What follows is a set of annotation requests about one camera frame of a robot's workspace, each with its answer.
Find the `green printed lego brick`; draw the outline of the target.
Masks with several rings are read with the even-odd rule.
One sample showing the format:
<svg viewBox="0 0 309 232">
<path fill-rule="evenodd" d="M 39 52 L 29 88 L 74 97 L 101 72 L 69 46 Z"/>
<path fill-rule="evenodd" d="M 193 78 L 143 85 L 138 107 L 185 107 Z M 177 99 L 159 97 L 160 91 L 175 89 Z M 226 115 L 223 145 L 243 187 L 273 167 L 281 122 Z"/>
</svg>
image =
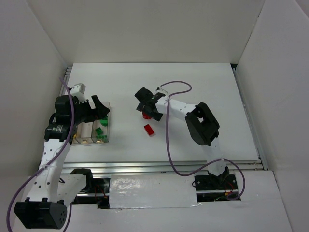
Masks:
<svg viewBox="0 0 309 232">
<path fill-rule="evenodd" d="M 108 116 L 104 117 L 103 119 L 100 119 L 100 124 L 104 127 L 108 126 L 109 120 L 108 120 Z"/>
</svg>

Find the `yellow red lego stack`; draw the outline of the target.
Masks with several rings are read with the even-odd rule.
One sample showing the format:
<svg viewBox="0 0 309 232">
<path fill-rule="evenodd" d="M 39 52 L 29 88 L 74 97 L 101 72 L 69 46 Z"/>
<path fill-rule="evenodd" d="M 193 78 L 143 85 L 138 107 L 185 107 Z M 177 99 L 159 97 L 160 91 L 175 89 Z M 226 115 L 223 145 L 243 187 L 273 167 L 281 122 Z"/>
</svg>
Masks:
<svg viewBox="0 0 309 232">
<path fill-rule="evenodd" d="M 147 119 L 147 120 L 149 120 L 149 119 L 152 118 L 151 116 L 148 116 L 148 115 L 145 114 L 144 112 L 142 112 L 142 117 L 143 117 L 144 119 Z"/>
</svg>

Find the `green small lego brick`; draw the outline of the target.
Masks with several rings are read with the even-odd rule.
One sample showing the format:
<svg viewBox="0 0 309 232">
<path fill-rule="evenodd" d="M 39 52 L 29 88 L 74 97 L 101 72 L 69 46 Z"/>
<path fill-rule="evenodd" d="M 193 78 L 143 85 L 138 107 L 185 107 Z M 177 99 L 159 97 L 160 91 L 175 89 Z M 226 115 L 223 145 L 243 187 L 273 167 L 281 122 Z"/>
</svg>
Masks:
<svg viewBox="0 0 309 232">
<path fill-rule="evenodd" d="M 95 132 L 96 132 L 97 136 L 102 136 L 104 134 L 104 132 L 103 132 L 101 127 L 96 128 Z"/>
</svg>

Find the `green lego piece separated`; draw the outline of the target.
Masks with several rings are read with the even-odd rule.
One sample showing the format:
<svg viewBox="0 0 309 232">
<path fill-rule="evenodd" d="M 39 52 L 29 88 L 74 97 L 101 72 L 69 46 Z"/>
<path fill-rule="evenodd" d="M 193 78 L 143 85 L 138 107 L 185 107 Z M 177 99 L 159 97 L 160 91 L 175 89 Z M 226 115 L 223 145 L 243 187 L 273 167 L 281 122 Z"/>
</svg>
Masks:
<svg viewBox="0 0 309 232">
<path fill-rule="evenodd" d="M 106 143 L 109 141 L 106 135 L 97 135 L 96 140 L 97 143 Z"/>
</svg>

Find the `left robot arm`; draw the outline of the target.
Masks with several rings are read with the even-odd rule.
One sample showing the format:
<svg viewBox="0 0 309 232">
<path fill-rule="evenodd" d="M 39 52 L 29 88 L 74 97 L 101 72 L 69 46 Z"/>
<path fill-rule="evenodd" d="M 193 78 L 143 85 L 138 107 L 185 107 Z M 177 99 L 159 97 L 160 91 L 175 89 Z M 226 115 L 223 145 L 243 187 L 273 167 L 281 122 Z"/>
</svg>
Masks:
<svg viewBox="0 0 309 232">
<path fill-rule="evenodd" d="M 94 188 L 90 169 L 77 168 L 61 177 L 78 125 L 103 119 L 110 112 L 97 95 L 91 98 L 94 106 L 75 95 L 56 98 L 55 112 L 45 129 L 41 163 L 30 178 L 32 188 L 25 200 L 14 206 L 15 215 L 27 229 L 62 229 L 77 194 Z"/>
</svg>

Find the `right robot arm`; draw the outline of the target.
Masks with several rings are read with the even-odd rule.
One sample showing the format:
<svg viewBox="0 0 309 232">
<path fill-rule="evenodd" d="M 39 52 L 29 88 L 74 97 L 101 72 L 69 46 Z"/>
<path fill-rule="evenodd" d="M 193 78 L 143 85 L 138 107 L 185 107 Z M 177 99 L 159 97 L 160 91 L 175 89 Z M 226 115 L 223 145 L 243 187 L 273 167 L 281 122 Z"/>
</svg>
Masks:
<svg viewBox="0 0 309 232">
<path fill-rule="evenodd" d="M 166 115 L 166 148 L 169 163 L 174 172 L 180 176 L 190 176 L 208 168 L 208 176 L 213 187 L 219 188 L 225 184 L 229 175 L 222 153 L 219 148 L 219 128 L 220 125 L 211 112 L 210 108 L 203 102 L 199 104 L 189 104 L 172 99 L 164 91 L 157 89 L 153 94 L 150 90 L 142 87 L 135 93 L 139 101 L 137 110 L 146 114 L 156 121 L 160 121 Z M 171 158 L 169 149 L 169 118 L 175 117 L 186 123 L 192 140 L 202 147 L 207 155 L 207 164 L 189 173 L 180 173 Z"/>
</svg>

